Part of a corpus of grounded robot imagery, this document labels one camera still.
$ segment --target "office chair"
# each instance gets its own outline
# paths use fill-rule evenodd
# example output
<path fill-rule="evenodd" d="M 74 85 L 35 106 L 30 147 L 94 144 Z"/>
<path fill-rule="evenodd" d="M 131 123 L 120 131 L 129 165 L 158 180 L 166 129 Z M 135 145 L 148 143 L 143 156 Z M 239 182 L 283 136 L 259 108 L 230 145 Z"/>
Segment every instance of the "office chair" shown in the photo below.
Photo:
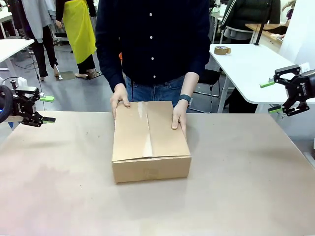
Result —
<path fill-rule="evenodd" d="M 209 112 L 205 112 L 205 111 L 201 111 L 201 110 L 198 110 L 198 109 L 194 109 L 194 108 L 191 108 L 190 106 L 190 110 L 193 110 L 193 111 L 197 111 L 197 112 L 201 112 L 201 113 L 211 113 L 212 112 L 212 102 L 213 102 L 213 98 L 220 98 L 220 95 L 221 95 L 221 89 L 220 89 L 220 82 L 219 82 L 219 78 L 220 78 L 220 73 L 217 72 L 217 71 L 214 71 L 214 70 L 204 70 L 201 75 L 200 75 L 200 78 L 199 78 L 199 81 L 198 81 L 198 84 L 204 84 L 204 85 L 209 85 L 210 86 L 210 94 L 208 93 L 203 93 L 203 92 L 197 92 L 197 91 L 194 91 L 193 93 L 197 93 L 197 94 L 201 94 L 201 95 L 204 95 L 204 96 L 209 96 L 210 97 L 210 104 L 211 104 L 211 108 L 210 108 L 210 111 Z M 213 89 L 213 86 L 216 84 L 216 83 L 219 83 L 219 95 L 213 95 L 212 94 L 212 89 Z"/>

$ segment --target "cardboard box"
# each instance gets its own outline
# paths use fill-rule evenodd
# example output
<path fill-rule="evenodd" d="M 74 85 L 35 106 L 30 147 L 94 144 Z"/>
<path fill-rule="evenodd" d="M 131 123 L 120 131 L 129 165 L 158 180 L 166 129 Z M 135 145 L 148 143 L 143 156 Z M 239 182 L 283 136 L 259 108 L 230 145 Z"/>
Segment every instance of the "cardboard box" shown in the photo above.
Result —
<path fill-rule="evenodd" d="M 132 102 L 116 110 L 112 166 L 116 183 L 187 177 L 191 156 L 172 130 L 171 102 Z"/>

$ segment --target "yellow skirt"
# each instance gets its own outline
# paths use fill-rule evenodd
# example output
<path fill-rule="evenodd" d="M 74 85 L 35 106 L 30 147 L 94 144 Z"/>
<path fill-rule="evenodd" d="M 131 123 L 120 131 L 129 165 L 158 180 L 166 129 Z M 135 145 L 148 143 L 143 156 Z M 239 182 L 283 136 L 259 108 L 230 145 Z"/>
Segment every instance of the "yellow skirt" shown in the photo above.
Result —
<path fill-rule="evenodd" d="M 95 35 L 86 0 L 71 0 L 64 4 L 63 23 L 74 58 L 82 63 L 96 51 Z"/>

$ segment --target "wristwatch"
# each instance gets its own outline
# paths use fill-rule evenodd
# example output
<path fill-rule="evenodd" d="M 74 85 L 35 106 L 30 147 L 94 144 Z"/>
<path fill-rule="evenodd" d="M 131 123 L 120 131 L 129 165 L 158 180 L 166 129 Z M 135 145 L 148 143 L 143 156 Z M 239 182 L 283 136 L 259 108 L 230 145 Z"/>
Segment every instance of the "wristwatch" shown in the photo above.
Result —
<path fill-rule="evenodd" d="M 188 102 L 188 107 L 191 105 L 191 102 L 192 102 L 192 98 L 189 97 L 188 95 L 180 95 L 178 101 L 180 100 L 186 100 Z"/>

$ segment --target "box lid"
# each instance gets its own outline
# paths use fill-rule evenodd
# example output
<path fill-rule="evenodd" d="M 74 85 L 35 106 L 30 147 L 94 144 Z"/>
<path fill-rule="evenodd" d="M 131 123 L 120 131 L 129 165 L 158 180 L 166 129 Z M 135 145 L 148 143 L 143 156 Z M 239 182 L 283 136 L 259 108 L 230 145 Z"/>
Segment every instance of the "box lid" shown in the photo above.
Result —
<path fill-rule="evenodd" d="M 171 102 L 132 102 L 116 110 L 112 161 L 190 156 L 181 127 L 173 130 Z"/>

